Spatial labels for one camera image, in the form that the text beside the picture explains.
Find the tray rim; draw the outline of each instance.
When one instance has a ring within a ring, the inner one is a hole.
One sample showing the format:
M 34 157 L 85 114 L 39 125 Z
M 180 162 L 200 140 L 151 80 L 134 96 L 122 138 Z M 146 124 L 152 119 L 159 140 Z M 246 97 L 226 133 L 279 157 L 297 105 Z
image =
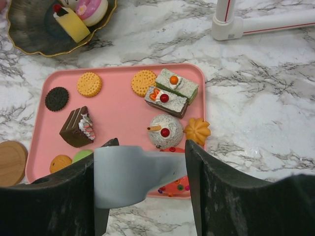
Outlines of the tray rim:
M 117 2 L 118 2 L 118 0 L 114 0 L 114 1 L 115 1 L 114 8 L 113 8 L 112 11 L 109 13 L 109 16 L 108 16 L 107 20 L 105 21 L 105 23 L 104 23 L 102 26 L 96 28 L 93 32 L 91 32 L 91 33 L 89 34 L 89 37 L 88 37 L 88 39 L 87 39 L 86 41 L 84 41 L 84 42 L 81 41 L 81 43 L 79 43 L 78 45 L 76 45 L 74 48 L 72 48 L 72 49 L 69 50 L 69 51 L 65 51 L 65 52 L 60 52 L 60 53 L 55 53 L 55 54 L 47 55 L 47 54 L 44 54 L 44 53 L 42 53 L 42 52 L 40 52 L 40 51 L 36 51 L 36 52 L 33 52 L 33 53 L 28 53 L 28 52 L 24 51 L 22 48 L 20 48 L 20 47 L 18 47 L 18 46 L 15 45 L 15 42 L 14 42 L 14 40 L 11 38 L 11 35 L 10 35 L 11 22 L 10 22 L 10 20 L 9 20 L 9 12 L 10 12 L 10 9 L 11 9 L 12 1 L 14 1 L 14 0 L 9 1 L 8 10 L 7 10 L 7 12 L 6 12 L 6 20 L 8 21 L 8 25 L 9 25 L 8 31 L 7 31 L 7 32 L 8 32 L 8 37 L 9 37 L 9 39 L 11 40 L 13 47 L 16 48 L 16 49 L 18 49 L 18 50 L 20 50 L 22 53 L 24 53 L 24 54 L 26 54 L 26 55 L 40 54 L 40 55 L 42 55 L 42 56 L 44 56 L 44 57 L 46 57 L 46 58 L 52 58 L 52 57 L 59 56 L 59 55 L 69 54 L 69 53 L 71 53 L 72 51 L 74 51 L 74 50 L 76 50 L 76 49 L 82 47 L 83 45 L 88 44 L 88 43 L 92 40 L 92 38 L 93 38 L 94 34 L 96 33 L 96 31 L 100 30 L 101 28 L 104 28 L 104 27 L 107 25 L 107 23 L 109 22 L 110 18 L 111 18 L 112 15 L 113 15 L 114 11 L 115 11 L 116 8 L 117 8 Z
M 37 124 L 37 121 L 39 119 L 39 107 L 40 107 L 40 102 L 42 101 L 42 97 L 44 95 L 43 93 L 43 89 L 45 88 L 46 84 L 50 83 L 51 80 L 53 80 L 53 78 L 55 77 L 55 75 L 57 74 L 60 74 L 60 73 L 69 73 L 69 72 L 72 72 L 72 71 L 86 71 L 86 70 L 109 70 L 109 69 L 117 69 L 117 68 L 138 68 L 138 67 L 156 67 L 156 66 L 165 66 L 165 68 L 167 68 L 168 66 L 176 66 L 176 65 L 184 65 L 184 66 L 188 66 L 188 67 L 193 67 L 194 69 L 196 69 L 202 76 L 202 81 L 203 81 L 203 84 L 202 84 L 202 89 L 203 89 L 203 117 L 204 119 L 206 119 L 206 87 L 205 87 L 205 76 L 204 76 L 204 73 L 202 72 L 202 70 L 194 65 L 194 64 L 191 64 L 191 63 L 187 63 L 187 62 L 184 62 L 184 63 L 166 63 L 166 64 L 163 64 L 163 63 L 156 63 L 156 64 L 142 64 L 142 65 L 127 65 L 127 66 L 109 66 L 109 67 L 93 67 L 93 68 L 78 68 L 78 69 L 70 69 L 70 70 L 57 70 L 53 73 L 51 73 L 50 75 L 48 75 L 48 77 L 46 78 L 46 80 L 44 81 L 43 83 L 43 86 L 42 86 L 42 89 L 41 89 L 41 94 L 40 94 L 40 97 L 39 97 L 39 103 L 38 103 L 38 107 L 37 107 L 37 111 L 36 111 L 36 118 L 35 118 L 35 123 L 34 123 L 34 129 L 33 129 L 33 132 L 32 132 L 32 138 L 31 138 L 31 144 L 30 144 L 30 149 L 29 149 L 29 152 L 28 152 L 28 157 L 27 157 L 27 161 L 26 161 L 26 166 L 25 166 L 25 177 L 28 181 L 28 183 L 31 183 L 29 181 L 29 177 L 27 175 L 28 171 L 27 169 L 29 168 L 29 154 L 32 153 L 32 143 L 33 143 L 33 134 L 35 132 L 35 129 L 36 129 L 36 124 Z M 204 150 L 207 150 L 207 143 L 205 143 L 204 147 L 203 147 Z M 166 195 L 156 195 L 156 196 L 152 196 L 150 195 L 151 192 L 148 193 L 148 197 L 151 197 L 151 198 L 170 198 Z M 171 197 L 170 199 L 179 199 L 179 200 L 186 200 L 186 199 L 190 199 L 191 196 L 187 196 L 187 197 L 179 197 L 179 196 L 174 196 L 174 197 Z

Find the pink frosting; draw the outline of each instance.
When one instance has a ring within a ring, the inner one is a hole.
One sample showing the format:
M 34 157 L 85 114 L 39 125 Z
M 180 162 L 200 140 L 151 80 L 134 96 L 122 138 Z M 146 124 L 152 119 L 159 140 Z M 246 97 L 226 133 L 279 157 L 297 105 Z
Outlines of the pink frosting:
M 101 0 L 79 0 L 75 13 L 81 20 L 85 20 L 94 14 L 100 5 L 100 2 Z

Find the white marble surface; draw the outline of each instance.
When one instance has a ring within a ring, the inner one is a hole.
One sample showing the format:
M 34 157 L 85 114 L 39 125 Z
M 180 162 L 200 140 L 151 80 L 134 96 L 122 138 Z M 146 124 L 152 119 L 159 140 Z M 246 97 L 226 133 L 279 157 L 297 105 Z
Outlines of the white marble surface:
M 215 0 L 119 0 L 88 46 L 56 58 L 26 56 L 0 14 L 1 141 L 29 147 L 41 87 L 56 70 L 189 62 L 207 82 L 208 151 L 262 179 L 315 173 L 315 28 L 217 42 Z M 255 17 L 315 7 L 313 0 L 239 0 Z M 195 236 L 189 201 L 147 199 L 111 211 L 111 236 Z

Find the round wooden disc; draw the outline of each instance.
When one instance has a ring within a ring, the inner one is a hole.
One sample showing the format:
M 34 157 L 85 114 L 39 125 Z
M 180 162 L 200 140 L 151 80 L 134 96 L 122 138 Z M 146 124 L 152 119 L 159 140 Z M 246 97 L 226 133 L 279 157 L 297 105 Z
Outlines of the round wooden disc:
M 28 156 L 26 148 L 18 142 L 6 141 L 0 144 L 0 186 L 18 184 L 25 175 Z

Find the oreo cookie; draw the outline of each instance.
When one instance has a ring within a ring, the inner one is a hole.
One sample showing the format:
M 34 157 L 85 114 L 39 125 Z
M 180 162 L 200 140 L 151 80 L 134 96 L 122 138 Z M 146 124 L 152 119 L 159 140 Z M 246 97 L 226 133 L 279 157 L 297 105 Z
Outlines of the oreo cookie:
M 63 109 L 69 100 L 69 93 L 63 87 L 53 88 L 45 98 L 45 105 L 49 111 L 57 112 Z

